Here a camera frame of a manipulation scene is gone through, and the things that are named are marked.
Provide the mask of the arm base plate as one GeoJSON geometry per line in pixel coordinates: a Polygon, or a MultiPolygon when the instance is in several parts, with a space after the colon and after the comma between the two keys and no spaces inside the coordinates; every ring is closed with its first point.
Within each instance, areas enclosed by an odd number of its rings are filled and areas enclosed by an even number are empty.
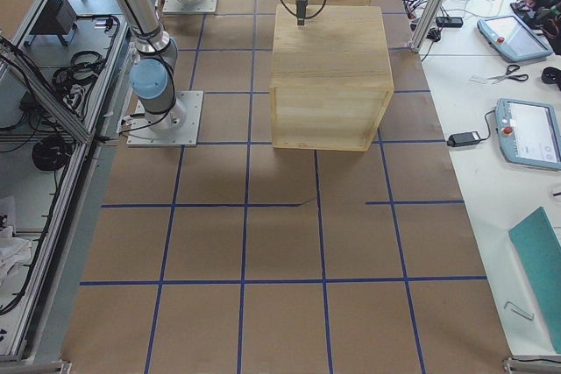
{"type": "Polygon", "coordinates": [[[166,0],[163,6],[166,15],[199,15],[216,10],[217,0],[166,0]]]}
{"type": "Polygon", "coordinates": [[[166,115],[146,114],[140,100],[136,113],[142,114],[126,129],[130,147],[196,147],[201,122],[203,92],[181,90],[175,94],[175,105],[166,115]]]}

